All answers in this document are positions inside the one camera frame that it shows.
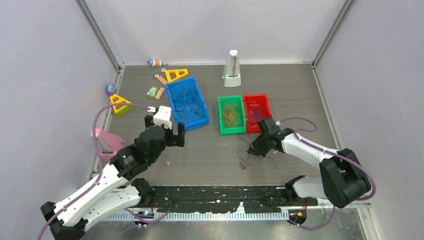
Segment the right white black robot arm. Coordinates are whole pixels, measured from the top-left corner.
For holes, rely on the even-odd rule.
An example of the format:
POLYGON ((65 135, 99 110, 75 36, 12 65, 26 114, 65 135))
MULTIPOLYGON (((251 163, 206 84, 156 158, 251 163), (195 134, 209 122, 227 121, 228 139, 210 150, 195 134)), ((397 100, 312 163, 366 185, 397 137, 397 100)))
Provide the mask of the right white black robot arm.
POLYGON ((324 147, 301 136, 301 129, 282 129, 280 124, 281 121, 272 117, 259 121, 260 134, 252 142, 249 152, 261 157, 266 157, 270 151, 292 155, 320 173, 319 177, 299 176, 288 182, 285 192, 288 203, 299 205, 311 197, 326 199, 342 209, 354 201, 368 200, 375 195, 375 181, 352 150, 324 147))

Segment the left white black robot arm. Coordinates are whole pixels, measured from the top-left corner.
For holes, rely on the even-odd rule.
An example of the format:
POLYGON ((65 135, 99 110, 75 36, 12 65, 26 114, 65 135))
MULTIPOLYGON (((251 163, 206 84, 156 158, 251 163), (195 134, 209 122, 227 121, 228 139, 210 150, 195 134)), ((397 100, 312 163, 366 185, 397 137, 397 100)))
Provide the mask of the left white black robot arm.
POLYGON ((184 147, 185 124, 172 123, 159 114, 146 115, 145 130, 121 148, 96 178, 59 202, 47 201, 40 210, 55 240, 80 240, 103 218, 129 207, 152 207, 155 191, 139 178, 167 147, 184 147))

